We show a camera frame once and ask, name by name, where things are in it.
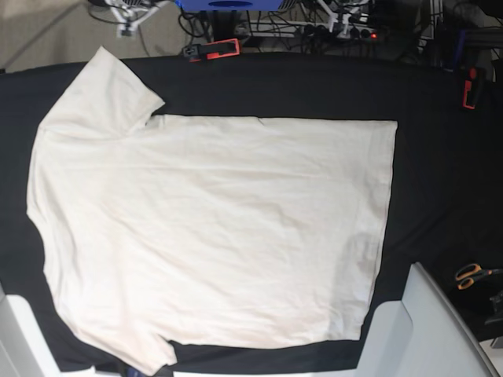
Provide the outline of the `white frame left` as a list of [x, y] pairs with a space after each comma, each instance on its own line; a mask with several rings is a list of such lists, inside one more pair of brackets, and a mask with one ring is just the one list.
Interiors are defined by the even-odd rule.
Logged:
[[28, 301], [1, 293], [1, 377], [95, 376], [89, 368], [62, 372], [44, 339]]

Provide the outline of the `black table cloth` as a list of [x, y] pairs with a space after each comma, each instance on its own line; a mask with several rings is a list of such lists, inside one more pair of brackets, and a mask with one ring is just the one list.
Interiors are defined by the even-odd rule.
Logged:
[[[502, 265], [502, 88], [486, 83], [475, 108], [462, 107], [464, 78], [434, 68], [298, 53], [257, 53], [190, 63], [129, 59], [164, 100], [162, 113], [394, 120], [394, 177], [373, 304], [401, 298], [409, 267], [421, 263], [480, 341], [499, 276], [459, 291], [464, 265]], [[36, 129], [81, 71], [60, 64], [1, 77], [1, 284], [32, 307], [57, 366], [82, 371], [110, 356], [80, 342], [56, 314], [42, 272], [39, 233], [26, 215]]]

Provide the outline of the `black device right edge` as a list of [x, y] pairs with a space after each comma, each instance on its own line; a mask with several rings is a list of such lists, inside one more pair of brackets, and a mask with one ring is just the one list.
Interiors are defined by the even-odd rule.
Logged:
[[490, 298], [494, 314], [487, 318], [485, 325], [501, 323], [503, 320], [503, 291], [498, 292], [495, 296]]

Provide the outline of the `blue box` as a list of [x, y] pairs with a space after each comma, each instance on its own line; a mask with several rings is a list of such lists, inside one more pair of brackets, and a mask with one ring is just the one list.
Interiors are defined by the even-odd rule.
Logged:
[[177, 0], [175, 3], [184, 10], [198, 11], [232, 11], [256, 10], [276, 11], [280, 9], [282, 0]]

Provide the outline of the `red black clamp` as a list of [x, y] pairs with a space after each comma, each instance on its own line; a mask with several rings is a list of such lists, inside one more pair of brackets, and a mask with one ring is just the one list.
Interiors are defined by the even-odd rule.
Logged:
[[470, 67], [463, 71], [461, 106], [475, 110], [485, 83], [485, 71], [482, 68]]
[[182, 49], [182, 56], [190, 62], [217, 60], [238, 55], [240, 55], [240, 42], [237, 38], [207, 44], [192, 44]]

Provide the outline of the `white frame right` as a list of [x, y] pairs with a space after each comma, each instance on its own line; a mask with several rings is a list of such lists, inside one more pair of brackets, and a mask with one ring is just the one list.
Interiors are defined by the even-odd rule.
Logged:
[[356, 376], [498, 376], [475, 336], [424, 267], [403, 296], [374, 311]]

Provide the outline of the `white power strip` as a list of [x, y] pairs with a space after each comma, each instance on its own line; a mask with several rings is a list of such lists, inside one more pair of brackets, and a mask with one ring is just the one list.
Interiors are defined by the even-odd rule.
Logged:
[[258, 37], [295, 38], [301, 35], [322, 35], [342, 40], [362, 40], [377, 42], [380, 33], [377, 29], [361, 24], [310, 24], [293, 21], [252, 20], [248, 29]]

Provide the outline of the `red black clamp right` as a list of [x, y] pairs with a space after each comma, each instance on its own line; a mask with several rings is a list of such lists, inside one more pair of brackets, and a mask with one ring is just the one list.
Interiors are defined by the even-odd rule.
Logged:
[[485, 83], [485, 71], [482, 68], [470, 67], [463, 71], [461, 106], [475, 110]]

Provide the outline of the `orange handled scissors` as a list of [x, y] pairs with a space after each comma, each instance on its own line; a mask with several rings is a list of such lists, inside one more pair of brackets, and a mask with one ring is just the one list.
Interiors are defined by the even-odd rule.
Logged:
[[480, 280], [486, 279], [489, 276], [496, 276], [501, 274], [502, 268], [484, 269], [477, 263], [471, 263], [458, 270], [454, 275], [454, 279], [456, 281], [457, 289], [459, 291], [463, 291], [470, 288]]

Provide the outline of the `white frame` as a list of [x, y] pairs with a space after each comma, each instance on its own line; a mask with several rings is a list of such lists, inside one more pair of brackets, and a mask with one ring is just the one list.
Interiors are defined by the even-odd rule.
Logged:
[[1, 293], [1, 377], [95, 376], [89, 368], [62, 372], [44, 339], [28, 301]]
[[374, 311], [356, 376], [498, 376], [475, 336], [424, 267], [403, 296]]

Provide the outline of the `white T-shirt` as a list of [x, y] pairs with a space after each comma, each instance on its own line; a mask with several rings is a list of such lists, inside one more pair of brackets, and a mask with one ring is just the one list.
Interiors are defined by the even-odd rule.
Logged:
[[175, 343], [359, 339], [397, 123], [162, 105], [99, 49], [39, 124], [27, 214], [73, 334], [148, 375], [176, 363]]

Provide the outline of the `red black clamp top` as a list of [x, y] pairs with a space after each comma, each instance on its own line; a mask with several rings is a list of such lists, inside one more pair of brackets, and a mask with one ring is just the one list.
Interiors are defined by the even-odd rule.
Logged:
[[240, 42], [237, 38], [207, 44], [192, 44], [182, 49], [182, 56], [190, 62], [217, 60], [238, 55], [240, 55]]

